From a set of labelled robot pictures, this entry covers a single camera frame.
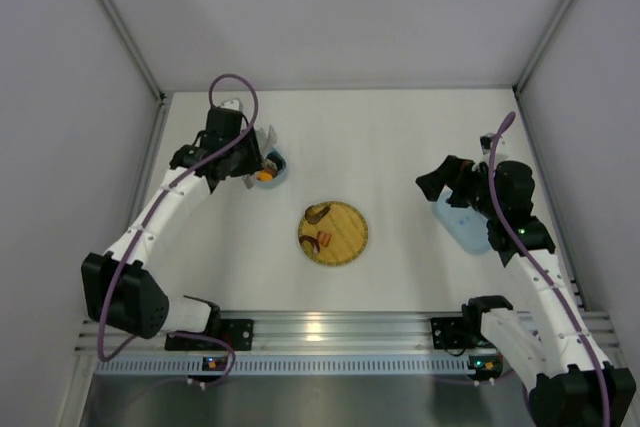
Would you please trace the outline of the metal tongs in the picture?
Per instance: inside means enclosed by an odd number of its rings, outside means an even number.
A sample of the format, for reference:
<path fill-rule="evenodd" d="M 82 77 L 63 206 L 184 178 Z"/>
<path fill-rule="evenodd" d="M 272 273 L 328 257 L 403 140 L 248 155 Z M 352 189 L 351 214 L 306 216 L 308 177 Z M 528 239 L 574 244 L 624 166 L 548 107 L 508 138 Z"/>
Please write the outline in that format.
<path fill-rule="evenodd" d="M 275 128 L 270 125 L 267 129 L 259 128 L 256 131 L 256 139 L 260 155 L 263 160 L 274 150 L 278 137 Z M 257 185 L 257 178 L 254 174 L 243 177 L 244 185 L 247 189 L 252 189 Z"/>

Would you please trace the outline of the orange fish-shaped food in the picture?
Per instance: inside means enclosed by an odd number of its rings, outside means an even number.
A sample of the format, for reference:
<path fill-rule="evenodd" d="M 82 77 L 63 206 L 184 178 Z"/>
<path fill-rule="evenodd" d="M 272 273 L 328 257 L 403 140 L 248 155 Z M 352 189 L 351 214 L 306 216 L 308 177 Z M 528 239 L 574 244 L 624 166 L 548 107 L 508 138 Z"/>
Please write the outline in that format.
<path fill-rule="evenodd" d="M 256 179 L 259 182 L 271 182 L 274 179 L 274 176 L 267 171 L 260 171 L 256 174 Z"/>

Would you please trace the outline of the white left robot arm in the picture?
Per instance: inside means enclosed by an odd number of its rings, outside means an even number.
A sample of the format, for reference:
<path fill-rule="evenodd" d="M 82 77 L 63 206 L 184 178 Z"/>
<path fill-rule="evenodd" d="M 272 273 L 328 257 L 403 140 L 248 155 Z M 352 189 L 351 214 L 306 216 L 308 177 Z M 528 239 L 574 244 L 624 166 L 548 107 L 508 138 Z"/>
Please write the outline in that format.
<path fill-rule="evenodd" d="M 237 99 L 210 108 L 204 130 L 174 153 L 136 220 L 105 253 L 85 258 L 81 275 L 92 320 L 144 339 L 169 331 L 214 334 L 218 307 L 174 296 L 159 269 L 184 223 L 220 182 L 261 169 L 255 131 L 241 132 L 245 120 Z"/>

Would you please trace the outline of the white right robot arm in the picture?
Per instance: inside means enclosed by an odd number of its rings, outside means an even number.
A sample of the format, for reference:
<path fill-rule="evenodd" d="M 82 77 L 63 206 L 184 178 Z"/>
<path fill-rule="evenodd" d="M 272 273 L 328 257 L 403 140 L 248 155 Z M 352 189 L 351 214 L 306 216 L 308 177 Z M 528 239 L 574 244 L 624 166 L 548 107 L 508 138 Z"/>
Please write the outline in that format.
<path fill-rule="evenodd" d="M 416 180 L 426 199 L 471 208 L 486 220 L 487 237 L 512 276 L 535 329 L 520 321 L 500 295 L 470 299 L 462 316 L 471 336 L 495 346 L 519 377 L 538 426 L 619 426 L 636 382 L 616 367 L 593 339 L 562 275 L 556 246 L 533 214 L 529 166 L 505 160 L 495 168 L 447 156 Z"/>

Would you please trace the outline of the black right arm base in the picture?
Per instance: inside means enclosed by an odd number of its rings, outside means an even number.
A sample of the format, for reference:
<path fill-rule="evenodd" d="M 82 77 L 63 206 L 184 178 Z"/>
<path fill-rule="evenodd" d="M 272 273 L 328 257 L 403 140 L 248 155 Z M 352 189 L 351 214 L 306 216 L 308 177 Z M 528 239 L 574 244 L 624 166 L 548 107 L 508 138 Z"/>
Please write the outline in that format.
<path fill-rule="evenodd" d="M 475 334 L 462 317 L 432 317 L 430 327 L 436 350 L 458 353 L 487 345 L 487 341 Z"/>

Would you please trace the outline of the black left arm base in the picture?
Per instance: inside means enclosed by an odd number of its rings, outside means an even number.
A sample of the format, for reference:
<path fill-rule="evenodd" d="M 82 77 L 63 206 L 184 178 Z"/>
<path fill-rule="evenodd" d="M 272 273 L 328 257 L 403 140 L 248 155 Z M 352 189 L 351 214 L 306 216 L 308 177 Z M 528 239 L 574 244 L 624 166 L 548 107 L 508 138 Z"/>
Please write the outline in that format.
<path fill-rule="evenodd" d="M 245 352 L 252 350 L 253 334 L 253 319 L 223 319 L 217 334 L 217 339 L 226 343 L 235 351 Z M 167 335 L 164 349 L 175 352 L 204 352 L 224 351 L 225 347 L 204 340 Z"/>

